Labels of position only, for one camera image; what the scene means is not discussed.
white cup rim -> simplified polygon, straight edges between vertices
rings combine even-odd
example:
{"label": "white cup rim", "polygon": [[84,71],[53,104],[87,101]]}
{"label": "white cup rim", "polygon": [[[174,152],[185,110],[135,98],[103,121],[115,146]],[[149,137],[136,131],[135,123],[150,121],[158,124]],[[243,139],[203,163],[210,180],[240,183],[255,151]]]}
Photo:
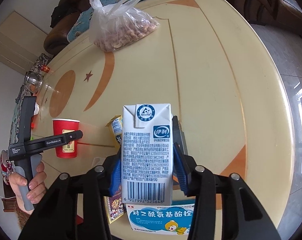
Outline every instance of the white cup rim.
{"label": "white cup rim", "polygon": [[80,122],[79,120],[73,120],[73,119],[63,119],[63,118],[54,118],[52,121],[69,121],[69,122]]}

gray plastic object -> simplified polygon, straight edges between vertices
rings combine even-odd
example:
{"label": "gray plastic object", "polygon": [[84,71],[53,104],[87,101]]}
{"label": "gray plastic object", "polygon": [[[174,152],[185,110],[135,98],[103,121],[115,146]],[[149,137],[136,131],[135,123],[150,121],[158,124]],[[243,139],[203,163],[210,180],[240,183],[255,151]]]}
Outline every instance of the gray plastic object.
{"label": "gray plastic object", "polygon": [[[42,155],[41,154],[35,154],[31,156],[31,166],[32,166],[32,174],[33,177],[37,174],[36,167],[40,164],[42,160]],[[22,167],[20,166],[15,166],[15,171],[20,174],[21,176],[25,177],[25,172]],[[24,202],[24,208],[26,211],[30,211],[34,209],[34,205],[31,203],[30,200],[26,197],[27,193],[29,192],[28,186],[19,186],[22,200]]]}

table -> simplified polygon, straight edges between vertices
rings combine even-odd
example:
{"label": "table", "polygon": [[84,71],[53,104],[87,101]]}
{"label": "table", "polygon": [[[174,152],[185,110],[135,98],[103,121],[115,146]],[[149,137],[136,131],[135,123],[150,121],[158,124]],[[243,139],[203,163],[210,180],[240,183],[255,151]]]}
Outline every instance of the table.
{"label": "table", "polygon": [[[52,135],[51,119],[58,117],[80,120],[84,135],[75,159],[57,158],[54,150],[43,154],[46,184],[60,172],[87,172],[94,157],[115,154],[105,125],[123,105],[170,103],[188,153],[216,174],[239,173],[277,226],[292,182],[294,136],[286,92],[265,46],[225,0],[146,0],[137,7],[161,27],[113,53],[90,44],[86,32],[49,64],[32,134]],[[183,193],[175,190],[173,197]],[[218,198],[216,237],[221,219]],[[122,239],[154,238],[133,232],[126,215],[110,230]]]}

barcode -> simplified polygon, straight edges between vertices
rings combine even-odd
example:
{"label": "barcode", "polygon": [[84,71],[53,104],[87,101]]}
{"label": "barcode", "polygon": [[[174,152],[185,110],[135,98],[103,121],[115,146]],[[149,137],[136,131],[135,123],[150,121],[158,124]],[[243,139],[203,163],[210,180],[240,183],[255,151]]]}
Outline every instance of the barcode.
{"label": "barcode", "polygon": [[132,199],[164,201],[165,183],[127,182],[127,196]]}
{"label": "barcode", "polygon": [[122,126],[121,126],[120,121],[118,119],[115,119],[112,122],[112,129],[113,129],[114,133],[122,132]]}

blue gripper pad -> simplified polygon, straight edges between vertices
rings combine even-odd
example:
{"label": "blue gripper pad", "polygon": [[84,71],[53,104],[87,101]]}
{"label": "blue gripper pad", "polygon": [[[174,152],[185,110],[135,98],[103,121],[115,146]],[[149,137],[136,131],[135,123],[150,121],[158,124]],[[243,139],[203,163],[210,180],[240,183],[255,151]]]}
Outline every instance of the blue gripper pad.
{"label": "blue gripper pad", "polygon": [[110,184],[110,194],[114,196],[115,192],[118,191],[118,188],[121,184],[121,159],[118,159],[115,163],[114,170],[111,174],[111,184]]}
{"label": "blue gripper pad", "polygon": [[189,191],[187,173],[184,169],[179,150],[177,149],[175,144],[173,144],[173,164],[175,172],[177,173],[180,188],[184,192],[184,195],[187,195]]}

